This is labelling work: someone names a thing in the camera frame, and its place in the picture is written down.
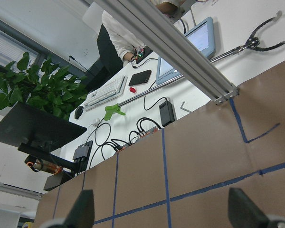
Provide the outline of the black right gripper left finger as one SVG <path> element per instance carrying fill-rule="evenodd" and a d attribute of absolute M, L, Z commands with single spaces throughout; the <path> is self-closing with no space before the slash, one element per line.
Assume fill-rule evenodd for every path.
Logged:
<path fill-rule="evenodd" d="M 92 228 L 95 221 L 93 190 L 82 190 L 64 221 L 65 228 Z"/>

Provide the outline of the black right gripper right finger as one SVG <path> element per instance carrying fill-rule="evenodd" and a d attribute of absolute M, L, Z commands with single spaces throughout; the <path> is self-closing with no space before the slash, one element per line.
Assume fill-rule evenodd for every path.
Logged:
<path fill-rule="evenodd" d="M 228 219 L 233 228 L 266 228 L 269 218 L 241 188 L 228 192 Z"/>

